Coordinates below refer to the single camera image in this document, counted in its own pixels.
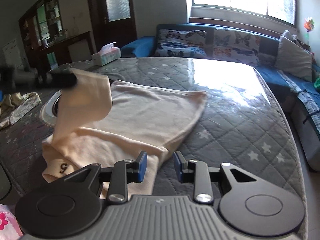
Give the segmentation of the right butterfly cushion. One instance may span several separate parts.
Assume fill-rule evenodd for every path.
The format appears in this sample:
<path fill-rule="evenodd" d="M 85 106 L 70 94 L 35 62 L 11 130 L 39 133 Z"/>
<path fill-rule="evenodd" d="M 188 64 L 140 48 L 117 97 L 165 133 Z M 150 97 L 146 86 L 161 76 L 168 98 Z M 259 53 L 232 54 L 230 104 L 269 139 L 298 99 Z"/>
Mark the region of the right butterfly cushion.
<path fill-rule="evenodd" d="M 233 29 L 215 29 L 213 59 L 259 66 L 260 36 Z"/>

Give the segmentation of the dark wooden display cabinet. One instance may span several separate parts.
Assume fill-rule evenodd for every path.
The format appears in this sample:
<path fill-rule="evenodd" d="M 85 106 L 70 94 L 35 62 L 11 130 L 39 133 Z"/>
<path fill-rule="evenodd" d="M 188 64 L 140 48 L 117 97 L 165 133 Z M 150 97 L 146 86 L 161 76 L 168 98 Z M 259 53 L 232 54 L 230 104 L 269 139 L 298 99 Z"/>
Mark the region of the dark wooden display cabinet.
<path fill-rule="evenodd" d="M 31 68 L 49 71 L 93 54 L 90 32 L 81 34 L 75 18 L 71 30 L 63 27 L 59 0 L 38 0 L 18 23 Z"/>

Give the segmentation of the cream knit garment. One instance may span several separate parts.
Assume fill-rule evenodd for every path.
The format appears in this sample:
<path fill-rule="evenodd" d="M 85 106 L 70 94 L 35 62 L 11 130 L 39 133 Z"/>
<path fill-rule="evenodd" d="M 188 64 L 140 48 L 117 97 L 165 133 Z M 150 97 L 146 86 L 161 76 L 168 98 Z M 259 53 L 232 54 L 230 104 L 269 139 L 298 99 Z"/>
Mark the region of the cream knit garment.
<path fill-rule="evenodd" d="M 42 143 L 43 178 L 52 182 L 92 163 L 110 167 L 145 151 L 145 177 L 129 185 L 129 195 L 150 195 L 158 169 L 201 117 L 207 93 L 110 82 L 79 69 L 73 74 L 77 84 L 62 91 L 54 132 Z"/>

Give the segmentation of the left butterfly cushion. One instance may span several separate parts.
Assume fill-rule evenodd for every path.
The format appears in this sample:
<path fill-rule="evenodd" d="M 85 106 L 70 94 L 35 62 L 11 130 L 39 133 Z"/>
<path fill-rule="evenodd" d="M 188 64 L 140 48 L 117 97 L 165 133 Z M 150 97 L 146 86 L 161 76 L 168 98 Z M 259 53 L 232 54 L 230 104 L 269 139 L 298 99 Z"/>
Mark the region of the left butterfly cushion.
<path fill-rule="evenodd" d="M 206 59 L 206 35 L 202 30 L 161 29 L 158 32 L 155 56 Z"/>

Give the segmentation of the white tissue box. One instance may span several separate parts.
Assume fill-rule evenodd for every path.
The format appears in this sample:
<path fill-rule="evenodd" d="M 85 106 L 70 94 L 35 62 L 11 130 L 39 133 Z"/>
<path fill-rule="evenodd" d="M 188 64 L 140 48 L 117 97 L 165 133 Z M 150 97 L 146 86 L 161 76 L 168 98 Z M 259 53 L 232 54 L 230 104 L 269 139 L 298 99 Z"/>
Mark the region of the white tissue box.
<path fill-rule="evenodd" d="M 104 66 L 121 58 L 121 50 L 120 48 L 115 47 L 115 44 L 115 42 L 112 42 L 104 45 L 99 52 L 92 55 L 92 60 L 95 66 Z"/>

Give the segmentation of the butterfly cushion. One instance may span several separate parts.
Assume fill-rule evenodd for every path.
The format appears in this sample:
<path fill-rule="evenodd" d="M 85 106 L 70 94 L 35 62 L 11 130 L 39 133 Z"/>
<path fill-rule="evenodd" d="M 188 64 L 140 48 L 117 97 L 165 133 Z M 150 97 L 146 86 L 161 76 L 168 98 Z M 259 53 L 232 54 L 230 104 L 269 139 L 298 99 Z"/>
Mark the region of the butterfly cushion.
<path fill-rule="evenodd" d="M 215 29 L 213 59 L 259 66 L 260 36 L 233 29 Z"/>
<path fill-rule="evenodd" d="M 161 29 L 158 32 L 155 56 L 206 59 L 206 35 L 202 30 Z"/>

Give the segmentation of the black round induction cooktop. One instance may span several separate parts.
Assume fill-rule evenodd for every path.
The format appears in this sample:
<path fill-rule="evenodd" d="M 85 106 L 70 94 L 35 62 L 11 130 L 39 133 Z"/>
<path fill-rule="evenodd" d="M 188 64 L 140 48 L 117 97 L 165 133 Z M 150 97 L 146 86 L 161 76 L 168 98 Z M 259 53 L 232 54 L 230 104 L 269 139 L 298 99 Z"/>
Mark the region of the black round induction cooktop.
<path fill-rule="evenodd" d="M 60 98 L 61 90 L 52 95 L 40 110 L 40 120 L 49 127 L 54 127 L 56 124 Z"/>

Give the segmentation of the floral patterned cloth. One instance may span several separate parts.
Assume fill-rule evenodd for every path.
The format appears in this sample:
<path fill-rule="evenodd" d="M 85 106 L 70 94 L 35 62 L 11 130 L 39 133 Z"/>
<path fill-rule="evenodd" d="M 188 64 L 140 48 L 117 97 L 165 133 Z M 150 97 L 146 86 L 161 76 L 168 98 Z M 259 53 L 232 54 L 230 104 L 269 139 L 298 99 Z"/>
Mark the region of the floral patterned cloth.
<path fill-rule="evenodd" d="M 0 128 L 16 124 L 29 111 L 41 104 L 40 96 L 36 92 L 21 95 L 20 93 L 7 94 L 1 101 Z"/>

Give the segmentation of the colourful pinwheel toy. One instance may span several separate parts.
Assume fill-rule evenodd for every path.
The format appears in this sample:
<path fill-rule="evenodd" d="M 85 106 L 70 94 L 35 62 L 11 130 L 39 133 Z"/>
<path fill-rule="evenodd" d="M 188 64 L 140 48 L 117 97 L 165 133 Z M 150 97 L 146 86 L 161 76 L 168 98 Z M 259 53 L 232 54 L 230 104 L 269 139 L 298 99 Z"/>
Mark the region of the colourful pinwheel toy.
<path fill-rule="evenodd" d="M 307 33 L 307 35 L 306 35 L 307 36 L 307 44 L 309 44 L 309 33 L 311 31 L 313 31 L 313 29 L 315 27 L 314 25 L 315 25 L 315 22 L 312 17 L 307 17 L 305 19 L 304 28 L 306 29 L 306 33 Z"/>

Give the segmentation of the green plastic bowl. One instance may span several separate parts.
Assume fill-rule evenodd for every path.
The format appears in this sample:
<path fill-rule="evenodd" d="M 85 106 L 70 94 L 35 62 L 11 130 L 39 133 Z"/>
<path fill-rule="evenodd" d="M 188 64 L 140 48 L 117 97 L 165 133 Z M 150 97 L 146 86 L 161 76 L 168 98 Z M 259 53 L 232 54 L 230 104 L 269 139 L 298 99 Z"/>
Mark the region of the green plastic bowl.
<path fill-rule="evenodd" d="M 320 77 L 317 77 L 316 81 L 313 84 L 315 89 L 319 89 L 320 88 Z"/>

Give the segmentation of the grey plain cushion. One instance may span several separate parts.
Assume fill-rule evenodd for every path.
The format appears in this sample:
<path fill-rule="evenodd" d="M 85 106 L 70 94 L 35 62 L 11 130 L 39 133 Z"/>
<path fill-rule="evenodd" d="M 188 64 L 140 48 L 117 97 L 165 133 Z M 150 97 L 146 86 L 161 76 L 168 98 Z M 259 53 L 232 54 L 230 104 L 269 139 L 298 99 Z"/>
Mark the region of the grey plain cushion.
<path fill-rule="evenodd" d="M 293 41 L 293 35 L 285 30 L 280 36 L 274 66 L 305 81 L 312 81 L 311 53 Z"/>

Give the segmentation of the dark wooden door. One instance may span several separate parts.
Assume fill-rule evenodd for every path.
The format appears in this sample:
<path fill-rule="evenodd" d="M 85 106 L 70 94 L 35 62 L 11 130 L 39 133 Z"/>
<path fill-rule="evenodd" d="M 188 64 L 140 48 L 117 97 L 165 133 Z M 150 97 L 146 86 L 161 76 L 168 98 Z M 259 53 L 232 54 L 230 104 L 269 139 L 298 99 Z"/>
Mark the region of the dark wooden door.
<path fill-rule="evenodd" d="M 97 50 L 115 42 L 121 48 L 137 39 L 133 0 L 88 0 Z"/>

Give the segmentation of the blue corner sofa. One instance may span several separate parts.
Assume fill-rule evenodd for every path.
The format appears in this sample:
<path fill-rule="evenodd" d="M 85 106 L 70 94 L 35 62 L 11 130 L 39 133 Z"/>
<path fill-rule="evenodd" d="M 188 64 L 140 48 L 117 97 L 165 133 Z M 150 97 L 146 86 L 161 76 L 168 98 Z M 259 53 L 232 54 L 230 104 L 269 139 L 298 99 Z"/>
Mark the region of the blue corner sofa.
<path fill-rule="evenodd" d="M 288 30 L 275 38 L 221 25 L 160 24 L 155 35 L 126 44 L 121 54 L 211 59 L 256 68 L 291 115 L 308 165 L 319 170 L 319 66 Z"/>

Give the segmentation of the pink floral fabric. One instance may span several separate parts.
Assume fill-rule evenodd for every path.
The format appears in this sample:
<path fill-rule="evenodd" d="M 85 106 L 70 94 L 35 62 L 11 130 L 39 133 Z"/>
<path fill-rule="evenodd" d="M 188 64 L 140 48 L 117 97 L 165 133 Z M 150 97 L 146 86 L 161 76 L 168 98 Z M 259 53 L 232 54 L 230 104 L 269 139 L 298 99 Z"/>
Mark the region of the pink floral fabric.
<path fill-rule="evenodd" d="M 0 207 L 0 239 L 17 240 L 23 236 L 18 222 L 6 205 Z"/>

